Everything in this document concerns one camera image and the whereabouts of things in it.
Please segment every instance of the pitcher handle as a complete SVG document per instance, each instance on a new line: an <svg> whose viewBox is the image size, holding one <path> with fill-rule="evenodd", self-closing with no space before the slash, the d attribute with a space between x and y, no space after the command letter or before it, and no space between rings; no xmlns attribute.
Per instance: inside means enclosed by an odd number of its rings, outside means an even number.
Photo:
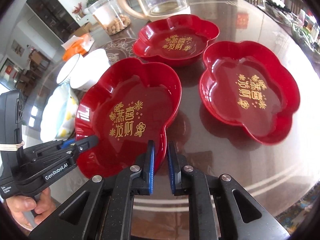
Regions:
<svg viewBox="0 0 320 240"><path fill-rule="evenodd" d="M128 4L126 0L118 0L119 6L125 10L128 14L132 15L133 17L143 19L143 20L148 20L148 17L142 13L136 12L133 10Z"/></svg>

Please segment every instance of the triangular cutout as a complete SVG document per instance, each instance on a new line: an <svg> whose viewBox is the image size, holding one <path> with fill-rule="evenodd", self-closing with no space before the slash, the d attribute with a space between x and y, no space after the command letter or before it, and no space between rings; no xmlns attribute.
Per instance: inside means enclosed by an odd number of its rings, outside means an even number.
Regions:
<svg viewBox="0 0 320 240"><path fill-rule="evenodd" d="M248 199L239 190L234 190L233 196L237 202L242 220L244 223L250 223L262 217L262 214L255 206L253 206Z"/></svg>
<svg viewBox="0 0 320 240"><path fill-rule="evenodd" d="M66 222L73 225L77 225L80 221L85 204L88 201L90 192L84 191L79 195L70 205L68 205L65 210L63 210L59 217Z"/></svg>

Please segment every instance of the silver bolt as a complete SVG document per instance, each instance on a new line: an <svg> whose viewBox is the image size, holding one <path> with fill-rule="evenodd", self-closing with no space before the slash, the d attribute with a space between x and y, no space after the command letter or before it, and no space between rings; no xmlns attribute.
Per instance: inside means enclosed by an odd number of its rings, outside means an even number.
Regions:
<svg viewBox="0 0 320 240"><path fill-rule="evenodd" d="M102 181L102 177L100 175L95 175L92 177L92 181L96 182L96 183L100 182L100 181Z"/></svg>
<svg viewBox="0 0 320 240"><path fill-rule="evenodd" d="M140 170L140 167L138 165L132 165L130 167L130 171L139 171Z"/></svg>
<svg viewBox="0 0 320 240"><path fill-rule="evenodd" d="M183 169L187 172L193 171L193 167L191 165L186 165L183 167Z"/></svg>
<svg viewBox="0 0 320 240"><path fill-rule="evenodd" d="M231 180L231 176L229 174L223 174L221 176L221 179L224 181L230 181Z"/></svg>

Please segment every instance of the red bowl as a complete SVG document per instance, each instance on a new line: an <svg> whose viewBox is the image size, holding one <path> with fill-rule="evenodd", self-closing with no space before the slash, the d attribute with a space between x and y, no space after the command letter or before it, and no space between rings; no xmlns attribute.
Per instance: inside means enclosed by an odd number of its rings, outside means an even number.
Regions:
<svg viewBox="0 0 320 240"><path fill-rule="evenodd" d="M204 51L203 61L207 70L200 78L199 92L214 117L243 126L262 144L287 137L300 93L271 50L253 41L221 41Z"/></svg>
<svg viewBox="0 0 320 240"><path fill-rule="evenodd" d="M115 175L146 152L148 140L155 142L157 170L180 99L180 80L169 66L136 58L112 65L84 95L76 114L76 140L99 138L96 147L79 156L81 172L87 178Z"/></svg>
<svg viewBox="0 0 320 240"><path fill-rule="evenodd" d="M215 24L198 16L175 15L144 26L133 52L150 62L186 66L197 61L208 42L213 42L219 33Z"/></svg>

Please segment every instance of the clear plastic container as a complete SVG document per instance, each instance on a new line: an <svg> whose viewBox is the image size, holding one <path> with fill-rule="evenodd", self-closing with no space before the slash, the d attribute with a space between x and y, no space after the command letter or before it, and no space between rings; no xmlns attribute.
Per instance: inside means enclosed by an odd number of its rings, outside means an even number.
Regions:
<svg viewBox="0 0 320 240"><path fill-rule="evenodd" d="M117 0L98 0L89 7L89 12L109 35L122 31L131 23L129 16L121 11Z"/></svg>

